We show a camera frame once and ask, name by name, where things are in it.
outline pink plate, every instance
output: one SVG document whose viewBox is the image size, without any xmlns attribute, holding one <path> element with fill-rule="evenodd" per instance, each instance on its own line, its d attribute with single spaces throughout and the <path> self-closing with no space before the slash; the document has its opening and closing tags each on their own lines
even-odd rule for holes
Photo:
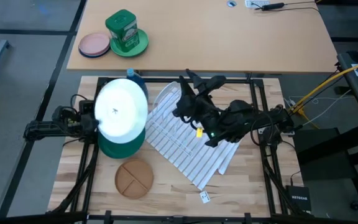
<svg viewBox="0 0 358 224">
<path fill-rule="evenodd" d="M 102 33 L 92 33 L 84 36 L 78 48 L 86 55 L 103 54 L 110 46 L 110 37 Z"/>
</svg>

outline wooden desk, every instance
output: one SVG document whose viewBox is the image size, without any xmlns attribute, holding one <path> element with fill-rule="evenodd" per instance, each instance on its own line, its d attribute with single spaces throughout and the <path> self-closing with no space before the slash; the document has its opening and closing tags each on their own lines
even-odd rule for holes
<svg viewBox="0 0 358 224">
<path fill-rule="evenodd" d="M 275 2 L 308 0 L 271 0 Z M 315 3 L 285 7 L 316 7 Z M 140 56 L 101 58 L 78 52 L 92 32 L 109 34 L 105 20 L 120 9 L 137 16 L 149 36 Z M 69 70 L 184 70 L 211 72 L 316 73 L 335 71 L 336 51 L 318 12 L 262 12 L 244 0 L 92 0 L 86 3 L 67 65 Z"/>
<path fill-rule="evenodd" d="M 97 77 L 82 77 L 78 93 L 92 99 L 97 79 Z M 278 79 L 266 78 L 264 83 L 269 107 L 284 104 Z M 150 102 L 154 101 L 165 85 L 166 83 L 147 83 Z M 246 84 L 225 84 L 222 88 L 214 90 L 212 96 L 217 105 L 225 107 L 235 99 L 251 102 L 249 86 Z M 117 192 L 114 176 L 119 165 L 126 159 L 111 159 L 100 151 L 93 179 L 89 213 L 103 215 L 106 210 L 111 210 L 114 215 L 243 217 L 245 212 L 249 212 L 252 217 L 269 217 L 260 151 L 249 136 L 248 134 L 242 139 L 226 173 L 224 175 L 215 173 L 208 182 L 205 190 L 209 193 L 211 201 L 206 204 L 202 203 L 197 187 L 147 142 L 131 159 L 143 159 L 152 166 L 153 186 L 150 192 L 140 199 L 125 198 Z M 283 138 L 292 143 L 292 139 Z M 57 207 L 74 186 L 82 147 L 82 143 L 73 142 L 63 148 L 48 209 Z M 296 153 L 291 146 L 280 144 L 277 154 L 283 184 L 289 184 L 290 176 L 300 170 Z M 295 185 L 303 184 L 298 174 L 293 180 Z M 85 187 L 80 193 L 79 209 L 81 209 L 84 192 Z M 274 185 L 273 195 L 276 210 L 280 211 L 278 193 Z"/>
</svg>

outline green can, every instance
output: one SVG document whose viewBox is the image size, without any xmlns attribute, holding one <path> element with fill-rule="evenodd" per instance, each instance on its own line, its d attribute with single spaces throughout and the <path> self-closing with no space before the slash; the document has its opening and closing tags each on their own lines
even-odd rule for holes
<svg viewBox="0 0 358 224">
<path fill-rule="evenodd" d="M 106 19 L 106 27 L 123 52 L 128 52 L 139 44 L 136 16 L 128 10 L 121 9 Z"/>
</svg>

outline green plate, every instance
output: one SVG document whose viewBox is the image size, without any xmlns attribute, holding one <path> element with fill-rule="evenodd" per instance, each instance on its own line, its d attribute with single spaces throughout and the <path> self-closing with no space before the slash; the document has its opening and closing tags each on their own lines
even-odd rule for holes
<svg viewBox="0 0 358 224">
<path fill-rule="evenodd" d="M 147 37 L 147 34 L 141 29 L 138 29 L 137 33 L 139 34 L 139 44 L 136 45 L 136 47 L 134 47 L 132 50 L 128 52 L 123 52 L 120 48 L 117 47 L 117 44 L 115 43 L 113 38 L 110 41 L 111 50 L 122 57 L 134 57 L 136 55 L 139 55 L 147 48 L 149 44 L 149 38 Z"/>
<path fill-rule="evenodd" d="M 99 148 L 106 156 L 113 159 L 123 159 L 135 154 L 142 146 L 146 135 L 146 129 L 140 133 L 134 140 L 118 144 L 107 140 L 101 133 L 98 136 Z"/>
</svg>

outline yellow tag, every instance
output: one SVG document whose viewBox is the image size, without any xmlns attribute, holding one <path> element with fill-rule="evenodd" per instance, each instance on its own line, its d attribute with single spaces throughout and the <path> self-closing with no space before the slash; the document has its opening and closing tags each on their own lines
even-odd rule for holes
<svg viewBox="0 0 358 224">
<path fill-rule="evenodd" d="M 203 137 L 203 129 L 202 128 L 197 128 L 197 135 L 196 137 L 201 138 Z"/>
</svg>

